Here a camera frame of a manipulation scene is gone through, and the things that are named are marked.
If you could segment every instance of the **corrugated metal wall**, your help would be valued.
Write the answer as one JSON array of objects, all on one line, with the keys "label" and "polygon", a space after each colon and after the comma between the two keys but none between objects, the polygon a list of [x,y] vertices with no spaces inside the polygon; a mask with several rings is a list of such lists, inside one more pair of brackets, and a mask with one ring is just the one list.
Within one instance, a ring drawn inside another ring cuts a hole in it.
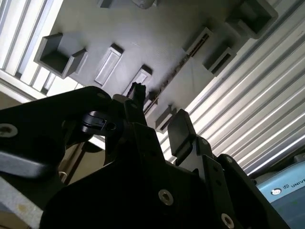
[{"label": "corrugated metal wall", "polygon": [[[305,140],[305,4],[277,1],[279,19],[191,104],[196,132],[213,152],[232,155],[247,173],[270,165]],[[160,135],[169,158],[169,141]]]}]

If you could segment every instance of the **gray cube block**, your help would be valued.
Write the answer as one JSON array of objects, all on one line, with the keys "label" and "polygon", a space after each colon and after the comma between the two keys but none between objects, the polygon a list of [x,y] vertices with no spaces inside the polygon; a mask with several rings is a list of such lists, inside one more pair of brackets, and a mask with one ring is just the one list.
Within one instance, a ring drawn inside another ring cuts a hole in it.
[{"label": "gray cube block", "polygon": [[241,36],[258,39],[277,17],[278,13],[266,0],[245,0],[226,22]]},{"label": "gray cube block", "polygon": [[71,55],[64,54],[59,48],[62,37],[62,33],[43,37],[34,61],[64,79],[76,72],[84,60],[87,51],[82,49],[78,52],[71,53]]}]

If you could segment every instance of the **silver screw head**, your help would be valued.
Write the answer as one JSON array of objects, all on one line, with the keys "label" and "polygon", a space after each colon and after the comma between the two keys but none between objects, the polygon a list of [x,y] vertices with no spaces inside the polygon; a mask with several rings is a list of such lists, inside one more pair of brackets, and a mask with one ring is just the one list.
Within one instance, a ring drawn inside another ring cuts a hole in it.
[{"label": "silver screw head", "polygon": [[223,223],[227,226],[229,229],[234,229],[234,222],[227,214],[223,213],[221,214],[221,220]]},{"label": "silver screw head", "polygon": [[18,129],[8,123],[0,124],[0,137],[14,137],[18,134]]},{"label": "silver screw head", "polygon": [[158,193],[159,199],[167,206],[173,205],[173,196],[166,189],[161,189]]}]

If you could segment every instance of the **screw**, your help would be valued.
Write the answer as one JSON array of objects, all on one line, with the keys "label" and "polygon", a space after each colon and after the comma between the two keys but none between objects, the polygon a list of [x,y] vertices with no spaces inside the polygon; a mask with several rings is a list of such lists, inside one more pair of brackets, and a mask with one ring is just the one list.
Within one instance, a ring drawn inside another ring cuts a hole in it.
[{"label": "screw", "polygon": [[18,129],[8,123],[0,124],[0,137],[14,137],[18,134]]},{"label": "screw", "polygon": [[106,98],[106,96],[103,93],[97,93],[97,96],[102,98],[102,99]]},{"label": "screw", "polygon": [[231,219],[231,217],[229,217],[227,214],[225,214],[225,213],[221,214],[221,220],[229,229],[234,228],[234,222]]},{"label": "screw", "polygon": [[136,104],[132,104],[132,107],[135,108],[135,109],[138,108]]},{"label": "screw", "polygon": [[233,162],[233,160],[232,160],[230,157],[228,157],[228,156],[227,156],[227,161],[228,161],[229,163],[232,163],[232,162]]},{"label": "screw", "polygon": [[161,189],[158,193],[159,199],[167,206],[173,205],[173,196],[166,189]]}]

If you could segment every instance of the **light blue machine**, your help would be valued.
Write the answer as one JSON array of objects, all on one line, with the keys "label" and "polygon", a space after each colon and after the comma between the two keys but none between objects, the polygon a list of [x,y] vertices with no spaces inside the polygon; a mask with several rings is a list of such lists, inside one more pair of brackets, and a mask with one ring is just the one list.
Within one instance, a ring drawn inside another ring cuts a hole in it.
[{"label": "light blue machine", "polygon": [[291,229],[305,229],[305,161],[257,185]]}]

